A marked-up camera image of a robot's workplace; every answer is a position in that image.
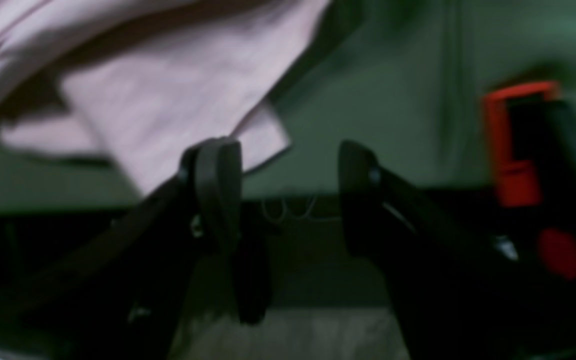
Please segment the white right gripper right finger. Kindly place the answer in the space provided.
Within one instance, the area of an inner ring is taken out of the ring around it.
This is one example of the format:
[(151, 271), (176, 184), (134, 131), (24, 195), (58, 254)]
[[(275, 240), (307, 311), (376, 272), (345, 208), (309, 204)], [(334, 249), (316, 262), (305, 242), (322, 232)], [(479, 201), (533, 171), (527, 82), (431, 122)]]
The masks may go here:
[(338, 186), (347, 250), (381, 272), (412, 360), (576, 360), (576, 285), (508, 259), (356, 141)]

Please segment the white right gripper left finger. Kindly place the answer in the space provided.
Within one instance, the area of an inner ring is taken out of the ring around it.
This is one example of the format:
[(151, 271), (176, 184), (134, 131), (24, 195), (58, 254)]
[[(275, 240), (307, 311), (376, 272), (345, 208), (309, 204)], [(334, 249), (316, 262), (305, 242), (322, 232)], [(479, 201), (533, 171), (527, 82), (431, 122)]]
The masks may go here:
[(2, 360), (164, 360), (194, 268), (236, 248), (242, 145), (214, 137), (109, 230), (0, 287)]

